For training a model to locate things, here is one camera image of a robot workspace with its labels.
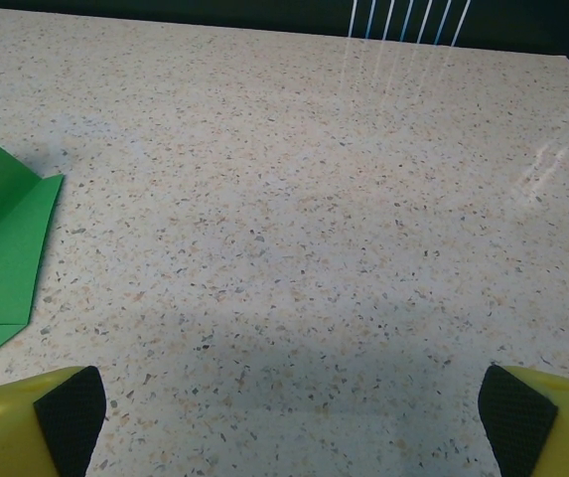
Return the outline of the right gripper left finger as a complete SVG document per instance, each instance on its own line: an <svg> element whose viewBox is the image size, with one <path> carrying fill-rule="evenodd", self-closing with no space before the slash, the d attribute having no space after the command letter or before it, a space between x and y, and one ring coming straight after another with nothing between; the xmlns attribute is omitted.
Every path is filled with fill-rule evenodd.
<svg viewBox="0 0 569 477"><path fill-rule="evenodd" d="M95 366L0 386L0 477L85 477L105 414Z"/></svg>

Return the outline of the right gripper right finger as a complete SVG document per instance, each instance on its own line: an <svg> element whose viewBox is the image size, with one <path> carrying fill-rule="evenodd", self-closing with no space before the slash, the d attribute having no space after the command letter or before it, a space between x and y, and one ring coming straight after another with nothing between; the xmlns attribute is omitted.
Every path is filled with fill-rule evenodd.
<svg viewBox="0 0 569 477"><path fill-rule="evenodd" d="M478 409L501 477L569 477L569 379L491 365Z"/></svg>

